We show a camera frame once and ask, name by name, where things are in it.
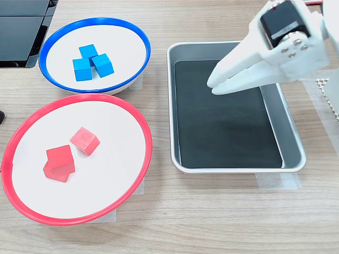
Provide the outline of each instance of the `wood grain surface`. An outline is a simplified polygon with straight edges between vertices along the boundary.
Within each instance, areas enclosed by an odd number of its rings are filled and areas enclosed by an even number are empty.
[[[138,108],[153,134],[145,193],[114,223],[51,227],[21,215],[0,187],[0,253],[339,253],[339,160],[303,84],[283,84],[307,153],[299,190],[259,189],[255,175],[185,175],[170,160],[166,50],[182,41],[241,40],[266,1],[60,1],[48,36],[70,22],[108,16],[148,35],[142,90],[118,97]],[[333,51],[333,65],[338,66]],[[32,69],[0,69],[0,158],[32,113],[70,95]]]

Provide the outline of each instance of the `masking tape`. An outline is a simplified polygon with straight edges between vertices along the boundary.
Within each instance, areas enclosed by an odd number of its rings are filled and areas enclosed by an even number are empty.
[[[141,195],[144,193],[144,190],[145,190],[145,179],[142,180],[139,187],[133,192],[132,195]],[[89,221],[88,223],[109,223],[115,221],[117,221],[117,209],[113,210],[112,212],[109,212],[108,214],[96,220]]]
[[[259,189],[287,189],[301,188],[297,173],[257,173],[255,174]]]
[[[140,73],[140,75],[136,78],[136,81],[132,85],[129,86],[130,90],[141,90],[142,83],[144,81],[144,73]]]

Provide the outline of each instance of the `tape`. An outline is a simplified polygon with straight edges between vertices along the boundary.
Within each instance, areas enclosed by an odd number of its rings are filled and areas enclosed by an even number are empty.
[[[130,90],[141,90],[142,83],[144,81],[144,73],[142,72],[137,78],[136,81],[132,85],[129,86]]]
[[[142,180],[139,187],[133,192],[132,195],[142,195],[145,193],[145,179]],[[117,209],[113,210],[112,212],[109,212],[108,214],[93,220],[87,222],[87,224],[90,223],[109,223],[109,222],[115,222],[117,221]]]
[[[325,84],[320,84],[322,92],[329,104],[332,112],[336,116],[337,121],[339,120],[338,113],[336,111],[339,110],[339,69],[331,75],[330,79],[326,79]]]
[[[259,189],[287,189],[301,188],[297,173],[257,173],[255,178]]]

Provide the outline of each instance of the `screw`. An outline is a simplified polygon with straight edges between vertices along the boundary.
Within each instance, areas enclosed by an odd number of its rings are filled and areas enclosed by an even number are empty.
[[[283,41],[287,41],[290,38],[290,34],[286,34],[282,39]]]
[[[294,41],[294,44],[297,46],[297,45],[300,45],[302,43],[302,40],[300,40],[300,39],[296,39],[295,41]]]

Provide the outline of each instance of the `silver tray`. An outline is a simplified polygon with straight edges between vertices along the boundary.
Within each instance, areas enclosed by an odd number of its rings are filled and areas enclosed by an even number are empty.
[[[220,60],[239,42],[185,42],[176,43],[167,51],[168,64],[168,102],[171,133],[171,159],[184,173],[291,173],[301,170],[306,164],[306,154],[291,117],[279,84],[260,87],[262,99],[270,121],[281,157],[279,168],[189,168],[182,165],[177,119],[177,103],[174,65],[179,61]]]

